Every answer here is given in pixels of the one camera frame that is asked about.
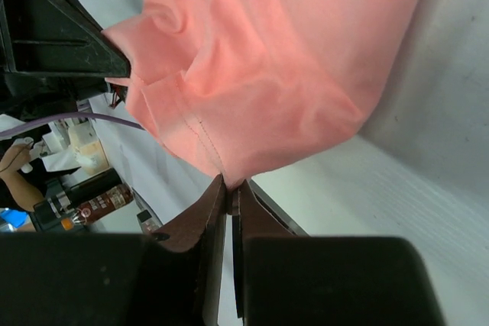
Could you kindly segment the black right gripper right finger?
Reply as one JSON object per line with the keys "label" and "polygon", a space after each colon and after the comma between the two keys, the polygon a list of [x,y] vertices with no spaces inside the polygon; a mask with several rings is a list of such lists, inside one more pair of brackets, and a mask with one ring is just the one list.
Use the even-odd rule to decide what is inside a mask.
{"label": "black right gripper right finger", "polygon": [[304,236],[306,232],[258,185],[245,180],[231,193],[236,311],[244,317],[244,243],[249,237]]}

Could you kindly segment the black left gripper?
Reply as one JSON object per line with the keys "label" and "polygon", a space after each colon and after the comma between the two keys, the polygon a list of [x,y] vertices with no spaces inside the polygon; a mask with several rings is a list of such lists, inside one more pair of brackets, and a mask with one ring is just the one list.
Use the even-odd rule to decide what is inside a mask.
{"label": "black left gripper", "polygon": [[35,120],[77,110],[131,71],[79,0],[1,0],[1,111]]}

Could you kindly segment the salmon pink t shirt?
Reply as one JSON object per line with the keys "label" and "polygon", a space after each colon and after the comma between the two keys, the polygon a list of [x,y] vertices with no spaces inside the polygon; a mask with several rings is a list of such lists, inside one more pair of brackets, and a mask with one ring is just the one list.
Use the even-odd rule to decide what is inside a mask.
{"label": "salmon pink t shirt", "polygon": [[228,187],[353,137],[419,0],[144,0],[105,30],[128,112]]}

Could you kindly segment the person forearm in background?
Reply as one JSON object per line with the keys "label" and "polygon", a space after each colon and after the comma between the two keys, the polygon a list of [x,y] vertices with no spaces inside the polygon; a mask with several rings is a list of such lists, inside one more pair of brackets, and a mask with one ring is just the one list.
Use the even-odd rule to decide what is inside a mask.
{"label": "person forearm in background", "polygon": [[45,193],[20,173],[30,163],[30,149],[29,144],[12,145],[1,158],[1,209],[32,212],[44,200]]}

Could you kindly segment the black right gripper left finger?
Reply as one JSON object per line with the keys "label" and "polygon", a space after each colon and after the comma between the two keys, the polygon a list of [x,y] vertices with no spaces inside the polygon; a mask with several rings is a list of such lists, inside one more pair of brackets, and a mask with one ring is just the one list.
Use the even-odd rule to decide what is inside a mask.
{"label": "black right gripper left finger", "polygon": [[162,246],[164,305],[178,325],[217,325],[227,189],[215,177],[190,207],[154,232]]}

